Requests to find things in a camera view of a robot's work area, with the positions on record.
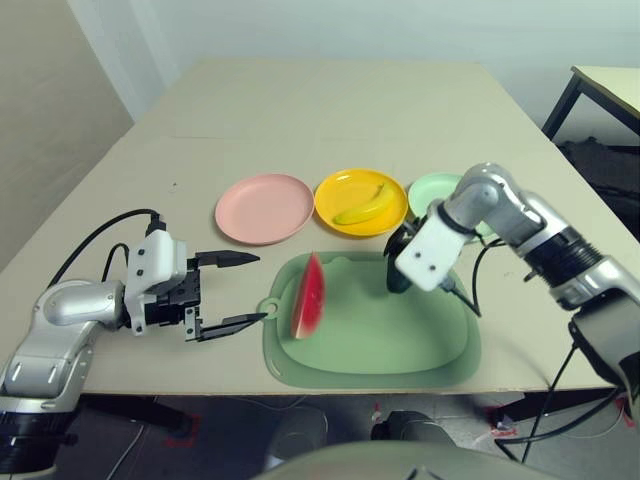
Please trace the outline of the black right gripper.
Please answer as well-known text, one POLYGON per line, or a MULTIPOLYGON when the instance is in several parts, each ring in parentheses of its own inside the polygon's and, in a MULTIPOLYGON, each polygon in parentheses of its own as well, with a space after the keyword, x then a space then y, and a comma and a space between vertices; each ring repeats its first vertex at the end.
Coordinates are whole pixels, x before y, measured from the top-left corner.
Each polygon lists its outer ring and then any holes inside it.
POLYGON ((401 287, 401 274, 395 266, 396 257, 404 250, 421 228, 424 221, 413 219, 403 221, 391 234, 383 250, 387 258, 386 285, 388 290, 398 290, 401 287))

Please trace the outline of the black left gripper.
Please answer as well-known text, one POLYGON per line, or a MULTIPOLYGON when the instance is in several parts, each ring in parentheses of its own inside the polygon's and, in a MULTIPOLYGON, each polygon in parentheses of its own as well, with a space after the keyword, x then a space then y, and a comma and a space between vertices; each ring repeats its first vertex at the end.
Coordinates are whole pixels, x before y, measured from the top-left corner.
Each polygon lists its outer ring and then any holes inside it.
POLYGON ((227 317, 219 325, 202 327, 202 319, 199 317, 200 266, 235 267, 259 260, 259 256, 233 250, 196 252, 193 258, 187 260, 185 278, 166 293, 157 295, 155 301, 145 305, 146 323, 161 327, 182 323, 187 342, 204 342, 234 335, 264 319, 267 313, 256 312, 227 317))

